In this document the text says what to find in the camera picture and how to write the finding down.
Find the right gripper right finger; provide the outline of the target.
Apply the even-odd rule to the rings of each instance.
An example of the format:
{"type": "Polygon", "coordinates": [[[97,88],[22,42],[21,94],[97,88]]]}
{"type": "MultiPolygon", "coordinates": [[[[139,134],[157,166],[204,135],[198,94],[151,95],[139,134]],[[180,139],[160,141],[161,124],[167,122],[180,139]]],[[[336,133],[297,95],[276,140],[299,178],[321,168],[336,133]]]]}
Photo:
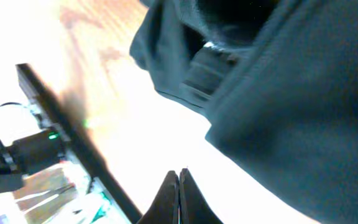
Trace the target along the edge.
{"type": "Polygon", "coordinates": [[[223,224],[211,210],[190,171],[180,172],[180,224],[223,224]]]}

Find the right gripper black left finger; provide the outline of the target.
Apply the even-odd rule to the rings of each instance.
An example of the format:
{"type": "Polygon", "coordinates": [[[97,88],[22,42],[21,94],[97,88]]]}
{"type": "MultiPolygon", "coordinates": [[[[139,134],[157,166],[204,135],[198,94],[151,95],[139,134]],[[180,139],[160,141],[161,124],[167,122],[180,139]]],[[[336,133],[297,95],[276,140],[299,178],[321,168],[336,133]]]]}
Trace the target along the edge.
{"type": "Polygon", "coordinates": [[[137,224],[178,224],[179,180],[168,171],[151,206],[137,224]]]}

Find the black t-shirt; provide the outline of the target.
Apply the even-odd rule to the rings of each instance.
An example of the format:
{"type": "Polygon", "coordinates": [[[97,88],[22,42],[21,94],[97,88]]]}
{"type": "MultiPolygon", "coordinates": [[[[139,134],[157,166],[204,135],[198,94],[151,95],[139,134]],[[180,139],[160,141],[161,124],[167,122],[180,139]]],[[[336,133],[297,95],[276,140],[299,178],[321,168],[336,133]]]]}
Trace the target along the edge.
{"type": "Polygon", "coordinates": [[[286,204],[358,223],[358,0],[159,0],[130,47],[155,91],[286,204]]]}

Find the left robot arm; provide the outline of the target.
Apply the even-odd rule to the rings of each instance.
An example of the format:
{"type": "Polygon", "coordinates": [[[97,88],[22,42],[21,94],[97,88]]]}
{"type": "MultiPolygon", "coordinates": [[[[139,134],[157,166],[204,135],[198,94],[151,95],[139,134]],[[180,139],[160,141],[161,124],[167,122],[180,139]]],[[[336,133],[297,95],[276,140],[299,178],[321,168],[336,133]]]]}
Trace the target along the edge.
{"type": "Polygon", "coordinates": [[[0,139],[0,194],[23,188],[23,176],[36,174],[65,157],[59,134],[46,130],[5,146],[0,139]]]}

